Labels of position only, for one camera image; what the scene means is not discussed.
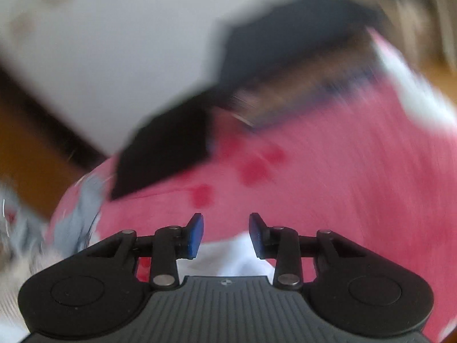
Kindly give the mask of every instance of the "pink cloth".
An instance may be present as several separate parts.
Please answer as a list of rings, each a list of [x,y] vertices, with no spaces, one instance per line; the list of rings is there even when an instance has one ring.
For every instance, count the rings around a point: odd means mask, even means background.
[[[218,114],[211,160],[107,200],[99,236],[151,235],[195,212],[206,242],[246,231],[251,212],[301,235],[329,228],[430,283],[435,308],[424,332],[436,341],[457,312],[457,139],[413,124],[387,79],[359,92],[256,134]],[[107,179],[114,167],[109,159],[94,172]],[[70,188],[54,220],[75,195]],[[311,262],[304,267],[312,279]]]

